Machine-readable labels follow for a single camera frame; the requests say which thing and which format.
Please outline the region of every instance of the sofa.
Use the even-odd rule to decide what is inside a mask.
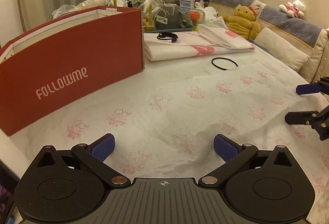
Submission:
[[[262,27],[268,28],[283,38],[298,51],[305,53],[307,61],[302,64],[298,73],[309,83],[318,81],[323,76],[329,76],[329,43],[327,31],[305,20],[290,18],[287,14],[259,0],[211,0],[210,6],[218,14],[233,15],[239,5],[251,6],[257,12],[256,21]]]

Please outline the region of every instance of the circular pad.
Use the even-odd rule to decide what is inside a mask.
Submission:
[[[76,189],[73,181],[64,178],[53,178],[41,183],[38,193],[48,200],[61,200],[71,196]]]
[[[15,201],[24,217],[34,222],[65,223],[89,214],[104,194],[103,183],[91,173],[45,166],[22,177]]]
[[[229,179],[225,196],[236,213],[259,223],[291,223],[306,217],[314,189],[291,167],[271,165],[243,171]]]
[[[263,178],[254,183],[254,191],[268,200],[281,200],[291,193],[290,185],[278,178]]]

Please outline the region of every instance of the plastic bag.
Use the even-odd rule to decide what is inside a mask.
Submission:
[[[105,0],[86,0],[82,3],[78,4],[78,10],[83,10],[86,8],[94,7],[94,6],[105,6],[106,1]]]
[[[62,16],[62,15],[68,14],[68,13],[72,13],[75,11],[78,11],[78,8],[76,6],[62,5],[62,6],[60,6],[60,8],[53,11],[52,16],[53,16],[53,19],[56,19],[59,16]]]

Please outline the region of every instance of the followme logo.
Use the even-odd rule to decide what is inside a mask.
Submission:
[[[63,76],[62,78],[57,79],[57,84],[54,84],[54,82],[51,82],[51,86],[49,84],[47,86],[43,86],[42,88],[39,88],[36,90],[36,94],[39,99],[41,99],[42,96],[48,96],[50,93],[55,93],[56,91],[61,90],[65,86],[69,86],[79,80],[82,80],[84,77],[88,77],[87,75],[87,69],[82,68],[81,70],[76,70],[73,73],[69,73],[66,76]]]

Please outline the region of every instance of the crosshair marking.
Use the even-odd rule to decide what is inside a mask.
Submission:
[[[161,184],[162,186],[167,186],[168,184],[170,184],[168,181],[161,181],[159,184]]]

